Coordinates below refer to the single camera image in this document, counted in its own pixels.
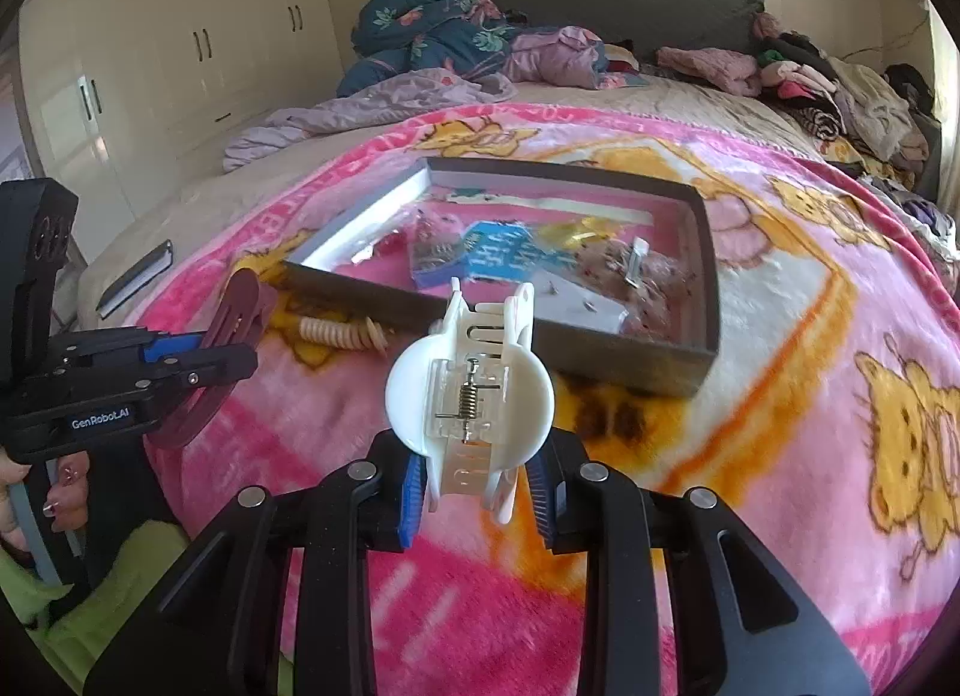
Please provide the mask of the left hand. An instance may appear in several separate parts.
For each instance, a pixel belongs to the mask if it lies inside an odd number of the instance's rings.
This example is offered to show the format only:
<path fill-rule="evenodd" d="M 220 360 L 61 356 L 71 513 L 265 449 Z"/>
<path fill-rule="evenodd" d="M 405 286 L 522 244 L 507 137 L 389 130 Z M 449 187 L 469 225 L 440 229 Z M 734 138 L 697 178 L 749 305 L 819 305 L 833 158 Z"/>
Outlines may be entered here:
<path fill-rule="evenodd" d="M 64 455 L 57 460 L 57 480 L 50 483 L 39 514 L 50 520 L 54 532 L 76 532 L 88 523 L 89 455 L 86 452 Z M 25 529 L 14 514 L 10 488 L 25 481 L 28 465 L 16 464 L 2 452 L 2 545 L 18 558 L 29 554 Z"/>

